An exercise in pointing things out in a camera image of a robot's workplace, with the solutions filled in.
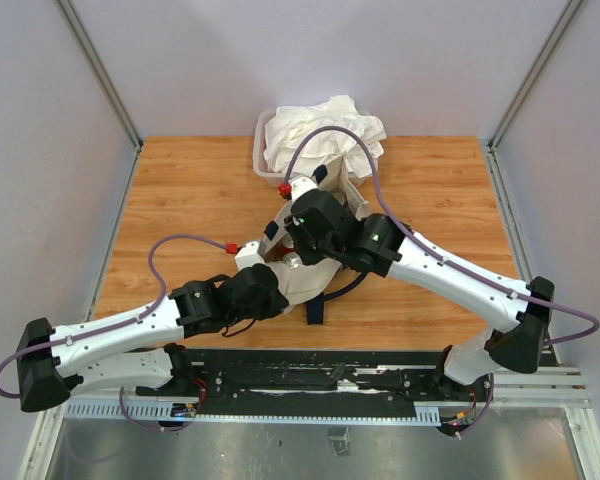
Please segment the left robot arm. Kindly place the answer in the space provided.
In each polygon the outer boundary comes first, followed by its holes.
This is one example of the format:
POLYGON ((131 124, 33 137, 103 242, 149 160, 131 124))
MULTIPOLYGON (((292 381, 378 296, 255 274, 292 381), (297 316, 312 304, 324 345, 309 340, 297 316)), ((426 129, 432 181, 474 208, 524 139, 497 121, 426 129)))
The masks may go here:
POLYGON ((89 390, 134 387, 180 396, 194 371, 175 342, 265 320, 289 305, 288 276, 263 263, 190 281, 158 302, 89 323, 52 326, 30 321, 18 344, 18 400, 26 413, 59 406, 89 390))

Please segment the cream canvas tote bag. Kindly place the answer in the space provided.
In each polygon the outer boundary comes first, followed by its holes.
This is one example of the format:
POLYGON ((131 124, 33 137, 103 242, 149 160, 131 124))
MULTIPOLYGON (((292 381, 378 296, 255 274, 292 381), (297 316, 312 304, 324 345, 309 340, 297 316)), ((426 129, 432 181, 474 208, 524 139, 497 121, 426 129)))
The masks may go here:
MULTIPOLYGON (((333 194, 358 220, 368 217, 371 214, 369 202, 349 179, 344 160, 330 161, 325 167, 326 178, 321 181, 314 180, 318 189, 333 194)), ((283 220, 290 211, 291 201, 286 201, 266 227, 261 240, 261 252, 265 263, 278 277, 279 289, 289 302, 289 306, 284 310, 285 314, 322 294, 337 273, 343 269, 343 265, 333 259, 324 259, 312 266, 303 264, 302 267, 294 270, 289 269, 282 262, 286 254, 279 251, 279 246, 284 244, 294 247, 290 235, 283 226, 283 220)))

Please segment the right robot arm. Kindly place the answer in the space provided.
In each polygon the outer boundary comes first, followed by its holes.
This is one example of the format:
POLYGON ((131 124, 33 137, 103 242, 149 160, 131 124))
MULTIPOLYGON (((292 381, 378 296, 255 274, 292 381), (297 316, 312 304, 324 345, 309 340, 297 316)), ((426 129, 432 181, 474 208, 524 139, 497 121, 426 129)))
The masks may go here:
POLYGON ((284 195, 291 205, 284 227, 304 263, 332 259, 361 274, 412 283, 487 322, 481 334, 446 349, 432 377, 440 397, 457 399, 470 384, 500 368, 519 374, 538 370, 550 321, 550 281, 499 277, 387 215, 359 219, 332 193, 316 187, 285 186, 284 195))

